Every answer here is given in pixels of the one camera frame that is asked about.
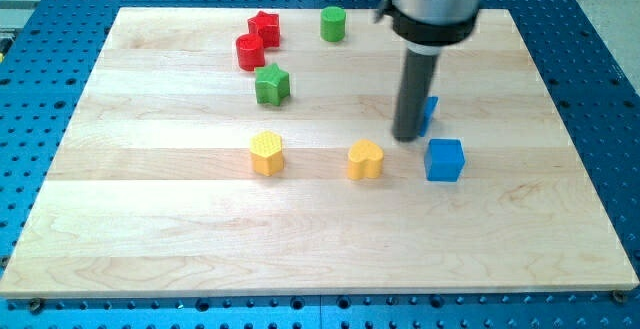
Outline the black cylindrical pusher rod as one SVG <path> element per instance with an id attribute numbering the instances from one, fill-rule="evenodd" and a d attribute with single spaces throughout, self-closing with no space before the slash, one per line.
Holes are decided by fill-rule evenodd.
<path id="1" fill-rule="evenodd" d="M 397 141 L 411 142 L 420 136 L 438 57 L 435 47 L 406 49 L 392 124 Z"/>

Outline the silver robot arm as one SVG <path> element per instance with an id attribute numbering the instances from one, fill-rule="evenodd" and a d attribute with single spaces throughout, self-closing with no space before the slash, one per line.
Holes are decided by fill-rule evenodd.
<path id="1" fill-rule="evenodd" d="M 381 0 L 374 21 L 387 16 L 406 43 L 392 135 L 411 142 L 420 135 L 437 62 L 444 47 L 466 40 L 481 0 Z"/>

